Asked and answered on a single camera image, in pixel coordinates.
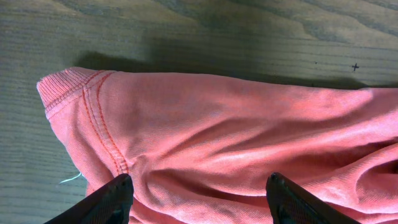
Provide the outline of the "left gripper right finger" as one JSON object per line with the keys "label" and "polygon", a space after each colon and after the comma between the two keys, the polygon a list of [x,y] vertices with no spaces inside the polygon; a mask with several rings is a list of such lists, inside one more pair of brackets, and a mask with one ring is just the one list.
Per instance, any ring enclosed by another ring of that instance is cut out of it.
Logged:
{"label": "left gripper right finger", "polygon": [[266,191],[274,223],[359,224],[278,172],[268,177]]}

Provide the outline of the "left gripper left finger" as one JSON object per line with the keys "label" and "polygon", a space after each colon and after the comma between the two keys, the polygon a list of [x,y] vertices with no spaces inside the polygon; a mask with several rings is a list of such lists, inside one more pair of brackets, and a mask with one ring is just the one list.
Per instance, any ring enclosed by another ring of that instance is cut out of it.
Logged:
{"label": "left gripper left finger", "polygon": [[45,224],[128,224],[133,193],[131,176],[120,174]]}

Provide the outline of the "red printed t-shirt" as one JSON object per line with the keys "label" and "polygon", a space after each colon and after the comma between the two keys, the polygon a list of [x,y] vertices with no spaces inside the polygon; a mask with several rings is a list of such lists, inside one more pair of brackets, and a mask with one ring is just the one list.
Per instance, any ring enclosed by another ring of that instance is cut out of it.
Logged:
{"label": "red printed t-shirt", "polygon": [[94,192],[134,185],[131,223],[271,223],[272,172],[361,223],[397,222],[397,90],[73,67],[37,84]]}

